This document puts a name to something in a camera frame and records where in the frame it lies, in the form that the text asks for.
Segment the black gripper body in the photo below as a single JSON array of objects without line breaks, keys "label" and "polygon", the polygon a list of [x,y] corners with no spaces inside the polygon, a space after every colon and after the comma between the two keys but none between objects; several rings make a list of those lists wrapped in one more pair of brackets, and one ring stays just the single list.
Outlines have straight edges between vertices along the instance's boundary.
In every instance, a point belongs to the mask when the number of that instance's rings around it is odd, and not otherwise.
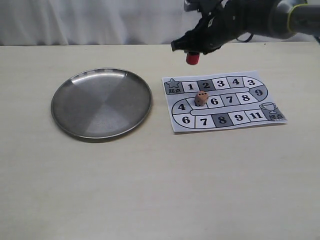
[{"label": "black gripper body", "polygon": [[245,33],[270,37],[275,0],[186,0],[184,10],[198,11],[194,29],[205,31],[205,43],[224,45]]}]

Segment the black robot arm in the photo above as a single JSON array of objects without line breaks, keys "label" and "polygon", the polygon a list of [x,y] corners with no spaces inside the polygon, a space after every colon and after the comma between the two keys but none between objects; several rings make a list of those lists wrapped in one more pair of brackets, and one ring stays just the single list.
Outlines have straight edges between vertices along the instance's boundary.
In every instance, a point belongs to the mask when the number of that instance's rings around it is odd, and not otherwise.
[{"label": "black robot arm", "polygon": [[306,0],[186,0],[184,9],[201,18],[171,42],[173,51],[207,55],[245,33],[275,39],[320,35],[320,7]]}]

